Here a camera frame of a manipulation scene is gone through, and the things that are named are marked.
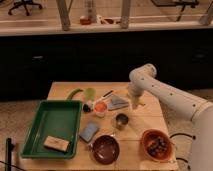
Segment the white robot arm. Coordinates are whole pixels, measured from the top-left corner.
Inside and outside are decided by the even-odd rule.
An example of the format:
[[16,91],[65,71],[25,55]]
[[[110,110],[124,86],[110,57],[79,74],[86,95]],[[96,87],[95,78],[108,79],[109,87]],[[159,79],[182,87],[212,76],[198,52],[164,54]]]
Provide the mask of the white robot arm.
[[157,70],[148,63],[129,73],[128,91],[139,99],[148,91],[194,123],[195,140],[189,154],[190,171],[213,171],[213,102],[156,79]]

